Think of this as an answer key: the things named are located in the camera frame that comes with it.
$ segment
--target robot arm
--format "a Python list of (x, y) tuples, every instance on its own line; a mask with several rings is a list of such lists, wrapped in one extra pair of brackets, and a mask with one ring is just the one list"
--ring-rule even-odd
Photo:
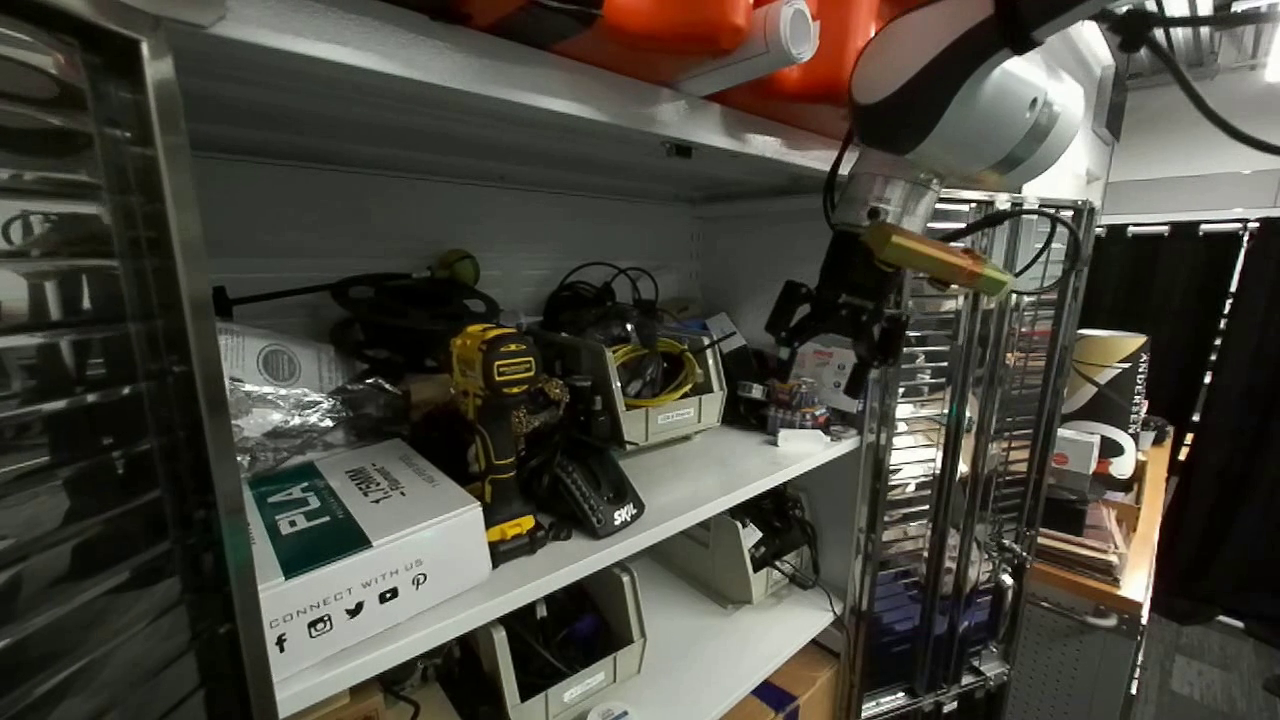
[(856, 138), (969, 189), (1020, 189), (1075, 138), (1082, 89), (1032, 49), (1109, 0), (940, 0), (893, 18), (850, 74)]

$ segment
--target silver metal frame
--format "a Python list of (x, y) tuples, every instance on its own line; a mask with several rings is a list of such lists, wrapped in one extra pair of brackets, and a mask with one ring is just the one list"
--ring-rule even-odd
[(29, 0), (29, 9), (31, 4), (80, 14), (95, 28), (118, 32), (141, 42), (174, 279), (185, 290), (185, 325), (188, 325), (185, 335), (188, 335), (197, 403), (203, 414), (203, 451), (209, 451), (209, 470), (210, 470), (215, 513), (219, 513), (215, 526), (219, 526), (219, 548), (228, 562), (238, 660), (249, 681), (249, 705), (252, 705), (252, 714), (276, 714), (276, 687), (266, 670), (266, 642), (261, 622), (261, 596), (255, 596), (255, 566), (252, 566), (252, 540), (244, 518), (233, 423), (225, 423), (228, 398), (225, 398), (225, 376), (219, 376), (215, 315), (209, 295), (210, 282), (203, 275), (209, 263), (203, 263), (201, 203), (191, 189), (185, 100), (174, 84), (173, 49), (159, 37), (159, 18), (154, 18), (154, 14), (215, 18), (219, 13), (210, 9), (225, 9), (225, 0), (188, 0), (185, 9), (169, 9), (169, 13), (159, 13), (159, 4), (169, 0), (154, 0), (154, 4), (129, 0), (131, 9), (122, 9), (118, 0)]

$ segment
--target power drill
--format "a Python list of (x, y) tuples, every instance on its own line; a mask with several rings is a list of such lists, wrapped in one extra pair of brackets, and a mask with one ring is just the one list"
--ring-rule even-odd
[(497, 559), (530, 553), (541, 518), (519, 497), (515, 459), (530, 432), (529, 398), (541, 392), (541, 357), (515, 329), (467, 325), (452, 335), (452, 383), (458, 410), (475, 427), (467, 487), (482, 503), (488, 553)]

